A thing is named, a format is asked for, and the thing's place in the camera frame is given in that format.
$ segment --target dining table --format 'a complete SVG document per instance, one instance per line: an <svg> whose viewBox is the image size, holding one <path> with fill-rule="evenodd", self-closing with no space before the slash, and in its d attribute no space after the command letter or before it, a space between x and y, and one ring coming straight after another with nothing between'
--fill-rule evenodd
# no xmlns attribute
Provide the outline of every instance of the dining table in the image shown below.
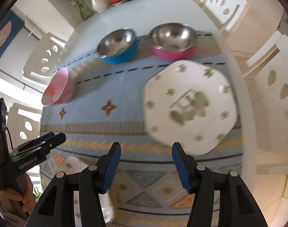
<svg viewBox="0 0 288 227"><path fill-rule="evenodd" d="M171 147L148 135L143 115L145 83L172 63L153 54L149 32L169 22L196 30L199 39L191 60L221 71L237 104L238 120L232 130L212 151L194 158L212 171L235 170L251 192L254 187L257 142L252 104L238 63L218 28L193 0L126 1L75 28L55 69L69 69L75 94L68 103L44 106L40 122L41 135L66 134L66 142L40 164L44 189L60 166L73 166L66 163L69 156L90 165L114 141L121 144L112 185L117 195L113 220L117 225L186 226L193 204L194 196L182 188ZM126 63L108 65L97 56L96 47L104 36L121 28L136 32L138 51ZM211 226L217 226L218 217L219 193L215 192Z"/></svg>

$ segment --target chair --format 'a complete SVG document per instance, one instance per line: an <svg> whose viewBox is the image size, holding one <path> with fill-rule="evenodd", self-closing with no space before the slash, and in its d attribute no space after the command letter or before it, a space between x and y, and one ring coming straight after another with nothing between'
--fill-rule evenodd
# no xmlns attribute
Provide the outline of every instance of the chair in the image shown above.
<svg viewBox="0 0 288 227"><path fill-rule="evenodd" d="M266 63L248 84L258 148L288 154L288 37L274 33L252 58L252 66ZM257 172L288 175L288 163L258 165Z"/></svg>
<svg viewBox="0 0 288 227"><path fill-rule="evenodd" d="M211 19L220 23L219 30L233 33L245 17L249 3L246 0L201 0L204 10L209 10Z"/></svg>
<svg viewBox="0 0 288 227"><path fill-rule="evenodd" d="M244 77L254 71L261 64L267 64L267 61L271 60L272 56L275 56L278 53L276 42L281 36L282 34L279 31L275 31L264 46L262 46L259 51L246 61L248 68L244 73Z"/></svg>
<svg viewBox="0 0 288 227"><path fill-rule="evenodd" d="M45 34L37 43L23 68L23 78L47 87L57 65L65 42L51 33Z"/></svg>
<svg viewBox="0 0 288 227"><path fill-rule="evenodd" d="M29 140L38 138L40 135L39 121L41 110L26 107L14 103L8 112L7 127L10 131L13 148ZM9 137L7 137L8 149L11 148Z"/></svg>

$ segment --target silver screw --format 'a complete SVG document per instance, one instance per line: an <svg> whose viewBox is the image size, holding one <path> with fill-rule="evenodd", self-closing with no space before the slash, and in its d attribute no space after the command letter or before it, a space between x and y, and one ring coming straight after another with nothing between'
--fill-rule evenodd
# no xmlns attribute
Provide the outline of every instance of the silver screw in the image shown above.
<svg viewBox="0 0 288 227"><path fill-rule="evenodd" d="M96 165L91 165L88 167L90 171L95 171L98 167Z"/></svg>
<svg viewBox="0 0 288 227"><path fill-rule="evenodd" d="M206 167L204 165L197 165L196 166L196 169L200 170L200 171L203 171L206 169Z"/></svg>
<svg viewBox="0 0 288 227"><path fill-rule="evenodd" d="M64 173L63 172L59 172L59 173L57 173L57 178L61 178L61 177L63 177L64 176Z"/></svg>
<svg viewBox="0 0 288 227"><path fill-rule="evenodd" d="M230 171L232 177L237 177L238 173L236 171Z"/></svg>

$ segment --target person's sleeve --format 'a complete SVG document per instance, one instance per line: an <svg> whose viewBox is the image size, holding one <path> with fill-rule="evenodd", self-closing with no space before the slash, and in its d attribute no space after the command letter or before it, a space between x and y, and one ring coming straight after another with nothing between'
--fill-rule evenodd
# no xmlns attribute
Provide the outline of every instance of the person's sleeve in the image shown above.
<svg viewBox="0 0 288 227"><path fill-rule="evenodd" d="M26 224L26 220L24 220L23 218L18 217L15 214L12 214L3 209L1 206L1 202L0 202L0 213L9 227L24 227Z"/></svg>

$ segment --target blue gripper pad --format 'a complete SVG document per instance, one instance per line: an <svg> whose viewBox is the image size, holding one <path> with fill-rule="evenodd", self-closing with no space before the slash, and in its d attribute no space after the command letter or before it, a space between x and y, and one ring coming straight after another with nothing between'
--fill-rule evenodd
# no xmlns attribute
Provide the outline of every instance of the blue gripper pad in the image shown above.
<svg viewBox="0 0 288 227"><path fill-rule="evenodd" d="M175 143L172 145L172 158L175 164L175 168L178 171L182 186L185 190L187 190L187 193L189 193L191 188L189 171L187 170L186 165Z"/></svg>
<svg viewBox="0 0 288 227"><path fill-rule="evenodd" d="M111 187L111 184L113 183L113 178L115 177L115 173L116 173L116 170L118 168L118 164L121 158L121 145L118 142L114 143L113 146L114 145L116 145L115 151L113 152L110 158L109 164L104 173L104 184L102 187L102 191L104 193L107 192L107 190Z"/></svg>

